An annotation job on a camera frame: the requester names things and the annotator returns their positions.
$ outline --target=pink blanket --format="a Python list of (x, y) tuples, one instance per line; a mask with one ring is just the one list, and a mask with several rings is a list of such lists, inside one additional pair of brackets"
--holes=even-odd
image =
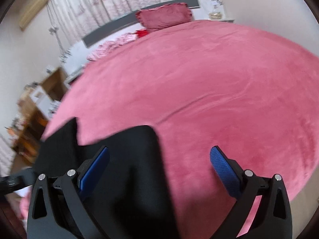
[(257, 175), (280, 173), (290, 200), (311, 176), (319, 159), (319, 59), (257, 29), (182, 24), (91, 63), (46, 136), (73, 116), (81, 145), (151, 125), (181, 235), (207, 239), (234, 204), (212, 172), (212, 146)]

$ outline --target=floor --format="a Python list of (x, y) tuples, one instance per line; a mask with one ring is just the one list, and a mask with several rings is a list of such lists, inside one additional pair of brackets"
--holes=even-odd
[[(15, 173), (25, 167), (25, 161), (22, 156), (17, 156), (12, 165), (12, 173)], [(292, 214), (292, 234), (295, 239), (305, 228), (313, 214), (315, 213), (319, 197), (319, 166), (312, 174), (306, 186), (290, 203)]]

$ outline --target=patterned curtain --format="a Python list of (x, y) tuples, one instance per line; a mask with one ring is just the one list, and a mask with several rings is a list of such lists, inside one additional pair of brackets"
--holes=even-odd
[(51, 0), (52, 10), (70, 44), (99, 26), (148, 5), (167, 0)]
[(10, 175), (11, 166), (16, 153), (10, 148), (2, 135), (0, 135), (0, 177)]

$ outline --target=pink pillow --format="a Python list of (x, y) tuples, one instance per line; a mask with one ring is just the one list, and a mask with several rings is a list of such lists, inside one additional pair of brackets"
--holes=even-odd
[(154, 32), (192, 21), (192, 12), (187, 4), (182, 2), (139, 10), (136, 18), (149, 32)]

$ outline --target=pink bedspread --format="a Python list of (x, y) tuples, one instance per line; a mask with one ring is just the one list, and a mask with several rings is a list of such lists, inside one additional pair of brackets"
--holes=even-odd
[(311, 176), (319, 156), (319, 59), (253, 28), (182, 24), (90, 63), (46, 135), (73, 116), (81, 145), (151, 125), (181, 235), (207, 239), (234, 204), (212, 172), (212, 146), (257, 175), (280, 173), (290, 200)]

